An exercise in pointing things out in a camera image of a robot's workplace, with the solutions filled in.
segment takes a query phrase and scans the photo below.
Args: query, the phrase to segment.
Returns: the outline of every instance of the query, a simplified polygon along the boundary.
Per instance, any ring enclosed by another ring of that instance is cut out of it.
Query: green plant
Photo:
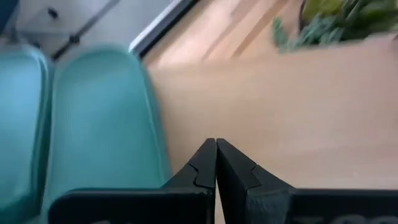
[[[294,40],[287,39],[281,19],[274,19],[274,43],[281,52],[364,39],[392,30],[398,21],[398,9],[396,0],[306,0],[302,19],[307,25]]]

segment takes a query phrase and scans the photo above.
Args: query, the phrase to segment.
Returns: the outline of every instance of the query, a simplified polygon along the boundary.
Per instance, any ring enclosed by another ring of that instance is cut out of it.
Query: plastic seat
[[[36,49],[0,52],[0,223],[40,211],[47,165],[51,65]]]
[[[146,71],[127,50],[79,54],[55,74],[42,216],[76,189],[159,188],[169,158]]]

